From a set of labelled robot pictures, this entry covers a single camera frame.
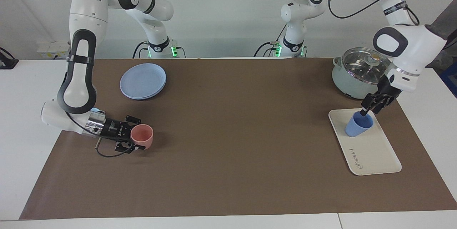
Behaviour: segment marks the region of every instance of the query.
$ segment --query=power strip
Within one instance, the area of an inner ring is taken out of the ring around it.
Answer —
[[[36,52],[44,60],[65,60],[70,45],[67,42],[44,42],[39,44]]]

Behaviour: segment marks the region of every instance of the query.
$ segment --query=blue container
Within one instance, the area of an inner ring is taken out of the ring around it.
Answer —
[[[457,62],[441,73],[440,78],[454,96],[457,97]]]
[[[370,115],[362,116],[360,112],[354,113],[346,125],[345,132],[351,137],[356,137],[373,126],[373,118]]]

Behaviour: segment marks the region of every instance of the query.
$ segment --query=white tray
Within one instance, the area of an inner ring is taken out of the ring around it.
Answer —
[[[349,137],[344,131],[352,114],[360,110],[332,110],[328,113],[349,169],[355,175],[400,172],[401,163],[373,112],[368,112],[373,118],[373,127],[369,130],[356,137]]]

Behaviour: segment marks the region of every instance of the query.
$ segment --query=pink cup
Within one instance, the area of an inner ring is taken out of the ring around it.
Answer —
[[[152,145],[152,137],[154,131],[152,127],[146,124],[136,125],[130,132],[130,138],[132,141],[139,146],[144,146],[145,149],[149,149]]]

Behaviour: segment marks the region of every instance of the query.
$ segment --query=glass lid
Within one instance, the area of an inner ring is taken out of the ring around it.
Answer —
[[[357,47],[345,52],[341,64],[354,78],[376,85],[390,61],[375,50]]]

